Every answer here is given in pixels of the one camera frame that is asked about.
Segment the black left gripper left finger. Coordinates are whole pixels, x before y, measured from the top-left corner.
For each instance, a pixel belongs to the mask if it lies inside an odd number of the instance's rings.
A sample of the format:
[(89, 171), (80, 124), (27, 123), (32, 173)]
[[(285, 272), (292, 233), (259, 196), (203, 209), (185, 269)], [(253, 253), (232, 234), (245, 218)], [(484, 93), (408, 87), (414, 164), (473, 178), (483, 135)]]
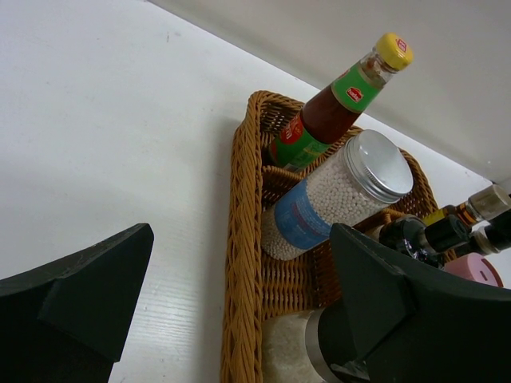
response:
[(1, 281), (3, 382), (107, 382), (120, 361), (154, 234), (138, 223)]

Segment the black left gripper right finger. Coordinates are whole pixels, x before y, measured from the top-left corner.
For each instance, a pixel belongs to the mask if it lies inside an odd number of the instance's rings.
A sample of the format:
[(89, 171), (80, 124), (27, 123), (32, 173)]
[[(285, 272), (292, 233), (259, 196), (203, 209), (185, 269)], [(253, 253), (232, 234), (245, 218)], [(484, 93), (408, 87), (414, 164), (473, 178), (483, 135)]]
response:
[(409, 258), (343, 224), (331, 249), (373, 382), (507, 382), (510, 292)]

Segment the pink-lid spice jar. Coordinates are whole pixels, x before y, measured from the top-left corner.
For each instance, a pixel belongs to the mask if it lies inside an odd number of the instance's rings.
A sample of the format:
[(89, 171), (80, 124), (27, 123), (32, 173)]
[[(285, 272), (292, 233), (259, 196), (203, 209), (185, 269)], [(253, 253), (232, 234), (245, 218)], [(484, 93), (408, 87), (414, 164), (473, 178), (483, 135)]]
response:
[(473, 282), (495, 287), (504, 286), (495, 267), (484, 256), (477, 253), (469, 253), (446, 263), (444, 270)]

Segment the black-top salt grinder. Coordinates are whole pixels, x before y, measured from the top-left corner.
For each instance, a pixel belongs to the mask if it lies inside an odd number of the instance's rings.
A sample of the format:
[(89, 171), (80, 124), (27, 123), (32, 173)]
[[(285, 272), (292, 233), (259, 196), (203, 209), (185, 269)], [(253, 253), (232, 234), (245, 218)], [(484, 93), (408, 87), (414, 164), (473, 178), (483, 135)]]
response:
[(445, 253), (469, 241), (470, 229), (455, 215), (427, 226), (421, 219), (405, 215), (386, 225), (378, 241), (390, 249), (429, 266), (442, 269)]
[(368, 382), (363, 364), (328, 364), (319, 344), (324, 309), (268, 319), (263, 324), (263, 382)]

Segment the small dark pepper bottle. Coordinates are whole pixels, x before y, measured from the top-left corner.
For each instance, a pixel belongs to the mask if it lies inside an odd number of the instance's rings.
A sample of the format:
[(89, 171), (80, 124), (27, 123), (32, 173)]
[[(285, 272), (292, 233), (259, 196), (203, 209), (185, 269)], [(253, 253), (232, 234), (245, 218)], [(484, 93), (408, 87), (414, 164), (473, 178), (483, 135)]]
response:
[(510, 248), (510, 238), (503, 235), (492, 225), (479, 227), (472, 231), (467, 243), (454, 249), (457, 257), (475, 253), (482, 256), (499, 254)]

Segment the yellow-label brown sauce bottle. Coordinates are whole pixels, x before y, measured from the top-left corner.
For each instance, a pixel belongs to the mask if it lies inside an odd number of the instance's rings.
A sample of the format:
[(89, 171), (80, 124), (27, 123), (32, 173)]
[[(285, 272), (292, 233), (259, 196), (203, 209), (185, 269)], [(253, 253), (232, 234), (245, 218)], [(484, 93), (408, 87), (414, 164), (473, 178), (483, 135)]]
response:
[(464, 203), (446, 205), (428, 214), (422, 221), (427, 225), (436, 223), (448, 215), (458, 217), (467, 227), (490, 221), (510, 209), (510, 197), (503, 188), (492, 184), (471, 195)]

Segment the tall silver-lid bead jar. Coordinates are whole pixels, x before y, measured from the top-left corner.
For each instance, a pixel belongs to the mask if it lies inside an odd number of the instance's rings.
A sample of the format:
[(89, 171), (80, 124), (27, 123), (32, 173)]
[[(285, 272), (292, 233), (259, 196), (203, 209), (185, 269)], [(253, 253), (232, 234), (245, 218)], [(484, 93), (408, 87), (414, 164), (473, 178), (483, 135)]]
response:
[(263, 212), (261, 248), (274, 259), (295, 259), (327, 241), (333, 224), (353, 227), (413, 185), (400, 149), (380, 132), (362, 131)]

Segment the red chili sauce bottle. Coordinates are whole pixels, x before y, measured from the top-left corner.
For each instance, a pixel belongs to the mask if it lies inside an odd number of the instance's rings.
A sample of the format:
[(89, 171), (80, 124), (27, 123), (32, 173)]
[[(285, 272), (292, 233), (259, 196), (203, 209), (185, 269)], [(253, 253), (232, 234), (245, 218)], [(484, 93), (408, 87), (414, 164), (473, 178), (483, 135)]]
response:
[(414, 59), (410, 45), (394, 33), (307, 101), (272, 140), (272, 165), (301, 172), (339, 141), (390, 79)]

